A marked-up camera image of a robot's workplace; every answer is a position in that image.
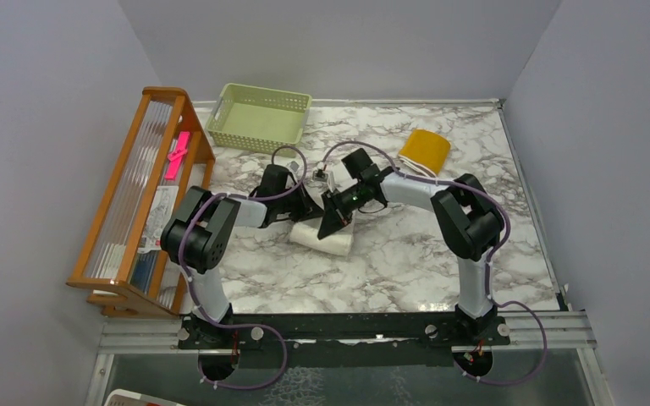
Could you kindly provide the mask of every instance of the screw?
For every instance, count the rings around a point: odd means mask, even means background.
[[[179,341],[185,341],[188,339],[188,337],[190,337],[190,333],[188,332],[188,330],[181,328],[180,330],[178,330],[176,337],[178,337]]]
[[[432,340],[437,336],[437,328],[431,324],[425,327],[425,334]]]
[[[504,323],[500,324],[499,326],[497,326],[497,332],[502,337],[509,337],[510,336],[510,326],[507,326]]]
[[[251,330],[251,338],[255,341],[258,341],[262,338],[265,332],[260,327],[253,327]]]

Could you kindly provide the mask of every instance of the marble surface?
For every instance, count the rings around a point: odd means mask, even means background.
[[[205,123],[209,110],[196,110]],[[396,156],[416,128],[443,134],[451,142],[441,178],[475,174],[510,214],[510,241],[494,257],[497,300],[517,299],[537,310],[557,309],[526,197],[494,107],[313,107],[300,147],[311,167],[330,146],[343,140],[362,140]],[[339,164],[355,148],[337,149],[328,162]],[[270,162],[269,156],[248,151],[215,147],[214,152],[213,191],[250,192]],[[371,156],[384,167],[381,157],[374,152]],[[276,162],[290,161],[278,157]],[[317,184],[310,182],[309,187]],[[220,269],[235,311],[427,311],[453,310],[457,303],[456,259],[428,211],[391,205],[377,214],[358,214],[355,242],[347,258],[290,243],[291,228],[280,223],[267,229],[234,230]]]

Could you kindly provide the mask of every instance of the plastic basket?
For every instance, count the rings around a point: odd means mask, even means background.
[[[116,389],[108,395],[104,406],[184,406],[183,404]]]
[[[302,93],[228,83],[206,131],[216,145],[272,154],[282,145],[298,145],[311,102]],[[278,154],[295,156],[292,150]]]

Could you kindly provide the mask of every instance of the gray wall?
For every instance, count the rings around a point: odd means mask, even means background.
[[[505,97],[559,0],[119,0],[165,85]]]
[[[650,404],[650,0],[564,0],[504,110],[615,400]]]
[[[84,401],[102,320],[64,283],[157,83],[115,0],[0,1],[0,405]]]

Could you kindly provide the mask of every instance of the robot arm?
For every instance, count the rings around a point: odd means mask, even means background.
[[[382,171],[363,149],[343,159],[348,173],[357,184],[342,192],[326,192],[325,207],[318,238],[325,238],[345,227],[354,210],[371,200],[383,205],[401,203],[434,212],[447,246],[457,256],[460,271],[460,301],[455,311],[473,320],[468,329],[481,330],[496,315],[485,292],[485,253],[499,242],[504,219],[494,205],[473,192],[452,186],[425,184],[393,173],[391,167]],[[455,180],[459,184],[484,192],[471,174]]]
[[[268,197],[282,194],[288,188],[289,178],[292,175],[288,168],[268,165],[261,184],[251,195]],[[168,252],[172,262],[180,263],[179,247],[185,231],[193,216],[212,196],[208,190],[190,188],[163,229],[161,249]],[[208,316],[221,321],[230,309],[223,291],[218,263],[228,246],[233,227],[265,228],[283,219],[298,222],[321,216],[322,209],[302,187],[282,198],[266,202],[247,200],[245,197],[226,197],[211,204],[201,217],[207,225],[194,227],[190,231],[183,255],[185,264],[194,271],[194,283],[191,286]]]

